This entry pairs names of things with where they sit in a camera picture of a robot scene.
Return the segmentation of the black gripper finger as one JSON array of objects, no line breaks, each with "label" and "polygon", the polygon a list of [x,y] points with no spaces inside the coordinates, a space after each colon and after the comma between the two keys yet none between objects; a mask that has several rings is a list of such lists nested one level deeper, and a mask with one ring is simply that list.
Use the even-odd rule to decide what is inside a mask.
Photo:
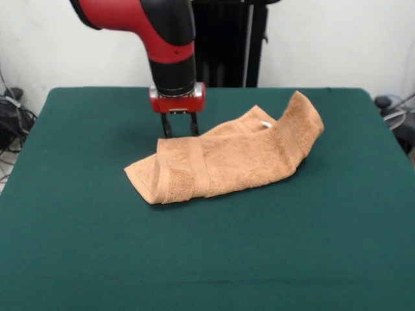
[{"label": "black gripper finger", "polygon": [[170,139],[170,138],[172,138],[172,127],[171,127],[171,124],[170,124],[170,122],[167,118],[167,114],[166,113],[161,113],[160,116],[161,116],[161,123],[162,123],[162,126],[163,126],[164,135],[167,139]]},{"label": "black gripper finger", "polygon": [[191,127],[191,135],[194,137],[199,136],[199,128],[198,128],[198,119],[197,119],[197,114],[196,112],[188,112],[188,114],[191,117],[191,123],[190,123],[190,127]]}]

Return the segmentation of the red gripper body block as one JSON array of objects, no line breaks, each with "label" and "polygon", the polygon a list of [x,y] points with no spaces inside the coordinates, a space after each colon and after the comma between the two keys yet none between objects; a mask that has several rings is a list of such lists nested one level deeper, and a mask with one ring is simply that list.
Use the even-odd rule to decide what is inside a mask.
[{"label": "red gripper body block", "polygon": [[197,82],[192,92],[179,97],[166,97],[158,93],[155,86],[149,88],[150,105],[156,113],[197,113],[205,108],[206,87]]}]

